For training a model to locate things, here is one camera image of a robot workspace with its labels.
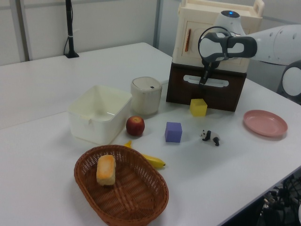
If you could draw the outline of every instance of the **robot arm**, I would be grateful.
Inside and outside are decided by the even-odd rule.
[[[289,65],[301,59],[301,25],[286,25],[246,36],[210,32],[199,40],[199,53],[206,62],[233,57]]]
[[[220,61],[236,57],[251,58],[270,64],[287,65],[281,86],[285,95],[298,103],[296,100],[301,99],[301,25],[285,25],[245,35],[237,13],[223,11],[220,15],[222,17],[217,19],[218,23],[209,28],[215,29],[215,32],[201,35],[198,41],[198,51],[205,71],[200,85],[206,83],[211,71],[218,67]],[[217,28],[222,28],[222,31],[216,31]]]

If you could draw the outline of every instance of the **white cup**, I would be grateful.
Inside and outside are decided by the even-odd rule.
[[[153,114],[158,111],[162,85],[151,77],[136,78],[131,83],[132,109],[138,114]]]

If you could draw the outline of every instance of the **black stand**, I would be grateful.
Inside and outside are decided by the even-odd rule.
[[[75,57],[79,57],[79,55],[74,51],[74,45],[73,45],[71,0],[66,0],[66,13],[67,13],[69,53],[65,54],[65,56],[67,58],[75,58]]]

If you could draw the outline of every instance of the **banana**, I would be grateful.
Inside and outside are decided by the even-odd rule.
[[[131,146],[132,141],[130,140],[129,142],[127,142],[126,144],[124,144],[123,146],[132,148]],[[147,161],[155,168],[162,168],[165,166],[165,162],[163,162],[161,159],[156,158],[156,157],[152,157],[146,154],[142,154],[144,158],[147,159]]]

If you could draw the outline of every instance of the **brown woven basket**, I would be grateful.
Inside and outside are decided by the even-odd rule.
[[[96,180],[98,159],[106,154],[116,160],[116,181],[112,186],[101,186]],[[125,146],[90,149],[76,162],[74,177],[91,207],[110,226],[145,226],[168,203],[163,177],[139,152]]]

